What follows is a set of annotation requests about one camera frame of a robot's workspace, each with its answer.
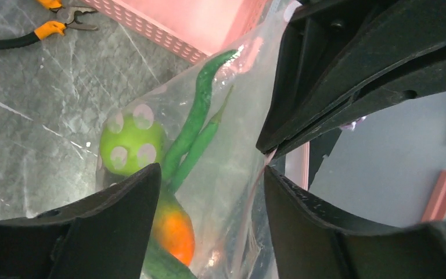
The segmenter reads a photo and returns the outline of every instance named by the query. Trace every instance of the pepper stem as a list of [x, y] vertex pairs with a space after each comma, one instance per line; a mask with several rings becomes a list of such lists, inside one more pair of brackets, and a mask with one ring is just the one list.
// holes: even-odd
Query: pepper stem
[[218, 112], [211, 117], [209, 122], [213, 122], [213, 123], [221, 122], [221, 117], [223, 116], [223, 112], [225, 111], [226, 104], [228, 103], [228, 99], [229, 99], [230, 95], [232, 94], [232, 92], [233, 92], [233, 84], [230, 87], [230, 90], [228, 91], [228, 94], [226, 95], [225, 100], [223, 101], [223, 105], [221, 105], [221, 108], [218, 110]]

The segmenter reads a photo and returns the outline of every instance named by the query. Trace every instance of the gray surface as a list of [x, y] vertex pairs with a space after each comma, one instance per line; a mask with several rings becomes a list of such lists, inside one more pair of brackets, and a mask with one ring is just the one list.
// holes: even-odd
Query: gray surface
[[420, 222], [446, 169], [446, 93], [376, 112], [343, 132], [311, 192], [369, 220]]
[[[33, 0], [0, 0], [0, 39], [52, 16]], [[0, 51], [0, 219], [32, 217], [93, 193], [109, 112], [189, 67], [104, 15], [82, 19], [100, 30], [66, 30]]]

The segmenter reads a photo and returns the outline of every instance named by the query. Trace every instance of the pliers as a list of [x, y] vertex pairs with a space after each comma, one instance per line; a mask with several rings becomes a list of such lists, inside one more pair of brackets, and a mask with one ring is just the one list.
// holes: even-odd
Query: pliers
[[97, 30], [94, 25], [83, 24], [79, 22], [76, 17], [84, 13], [96, 13], [97, 10], [82, 6], [63, 6], [61, 0], [37, 0], [42, 6], [55, 13], [55, 20], [50, 20], [42, 26], [35, 29], [35, 31], [19, 38], [0, 40], [0, 50], [21, 48], [34, 44], [53, 33], [59, 33], [64, 36], [66, 28], [77, 30]]

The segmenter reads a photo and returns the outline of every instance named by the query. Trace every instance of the plastic bag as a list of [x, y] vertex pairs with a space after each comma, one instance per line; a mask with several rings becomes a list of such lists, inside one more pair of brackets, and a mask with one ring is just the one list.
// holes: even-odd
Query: plastic bag
[[105, 122], [99, 188], [149, 163], [162, 167], [142, 277], [195, 278], [186, 266], [198, 278], [268, 276], [269, 264], [254, 266], [263, 249], [255, 234], [269, 236], [267, 218], [252, 212], [265, 212], [253, 185], [266, 158], [255, 144], [271, 103], [281, 36], [299, 5], [293, 2]]

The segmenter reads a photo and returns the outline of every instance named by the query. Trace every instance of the dark green vegetable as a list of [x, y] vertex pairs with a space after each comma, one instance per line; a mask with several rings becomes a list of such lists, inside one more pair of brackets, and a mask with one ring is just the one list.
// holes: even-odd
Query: dark green vegetable
[[148, 241], [143, 269], [153, 279], [197, 279], [185, 264], [165, 251], [154, 239]]
[[168, 149], [161, 164], [161, 177], [164, 181], [169, 180], [180, 164], [182, 156], [189, 151], [192, 142], [197, 137], [206, 121], [211, 106], [211, 95], [213, 90], [213, 79], [218, 69], [228, 60], [234, 58], [237, 50], [226, 51], [209, 60], [201, 69], [196, 79], [196, 95], [190, 109], [189, 116]]
[[225, 110], [226, 103], [228, 102], [228, 98], [230, 97], [232, 91], [233, 85], [230, 87], [230, 91], [226, 95], [225, 101], [223, 102], [223, 105], [221, 105], [219, 111], [209, 120], [206, 127], [194, 140], [194, 143], [190, 147], [189, 153], [187, 153], [187, 156], [180, 164], [177, 172], [175, 172], [170, 184], [167, 187], [170, 192], [177, 192], [178, 188], [180, 188], [187, 175], [189, 175], [192, 168], [196, 165], [197, 161], [204, 153], [204, 150], [206, 150], [209, 143], [213, 140], [214, 135], [220, 126], [223, 111]]

